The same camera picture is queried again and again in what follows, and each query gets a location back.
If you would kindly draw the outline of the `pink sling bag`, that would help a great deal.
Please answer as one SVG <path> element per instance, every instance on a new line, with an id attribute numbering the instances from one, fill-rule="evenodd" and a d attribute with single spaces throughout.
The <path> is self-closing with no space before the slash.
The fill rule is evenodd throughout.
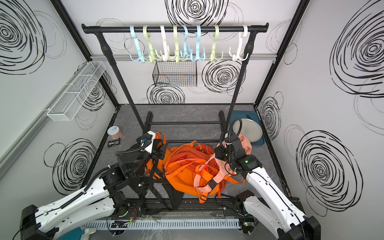
<path id="1" fill-rule="evenodd" d="M 193 187 L 195 188 L 199 203 L 206 202 L 209 196 L 219 194 L 227 182 L 241 185 L 245 181 L 238 182 L 232 176 L 237 172 L 232 170 L 229 163 L 230 146 L 229 138 L 220 140 L 209 160 L 195 168 Z"/>

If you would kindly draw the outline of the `orange sling bag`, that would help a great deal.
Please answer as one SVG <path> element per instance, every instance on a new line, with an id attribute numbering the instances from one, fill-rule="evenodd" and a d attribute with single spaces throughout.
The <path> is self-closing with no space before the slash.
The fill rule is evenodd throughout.
<path id="1" fill-rule="evenodd" d="M 166 164 L 166 179 L 179 192 L 200 197 L 202 192 L 194 187 L 196 167 L 205 164 L 203 159 L 183 159 Z"/>

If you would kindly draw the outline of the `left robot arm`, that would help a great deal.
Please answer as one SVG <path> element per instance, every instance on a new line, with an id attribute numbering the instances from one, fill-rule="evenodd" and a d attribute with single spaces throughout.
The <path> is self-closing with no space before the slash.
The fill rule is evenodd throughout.
<path id="1" fill-rule="evenodd" d="M 42 207 L 23 209 L 18 234 L 22 240 L 57 240 L 94 220 L 124 216 L 129 202 L 122 189 L 143 186 L 150 160 L 166 153 L 168 142 L 154 132 L 144 133 L 130 149 L 116 152 L 118 162 L 98 171 L 83 188 Z"/>

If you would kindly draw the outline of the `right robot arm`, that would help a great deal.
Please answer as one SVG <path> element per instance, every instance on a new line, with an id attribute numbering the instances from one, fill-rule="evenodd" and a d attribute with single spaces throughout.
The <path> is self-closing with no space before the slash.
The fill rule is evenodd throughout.
<path id="1" fill-rule="evenodd" d="M 272 181 L 262 163 L 247 153 L 247 139 L 224 132 L 215 157 L 225 162 L 225 173 L 241 174 L 263 198 L 246 197 L 246 212 L 261 222 L 278 240 L 319 240 L 321 224 L 315 217 L 307 217 Z"/>

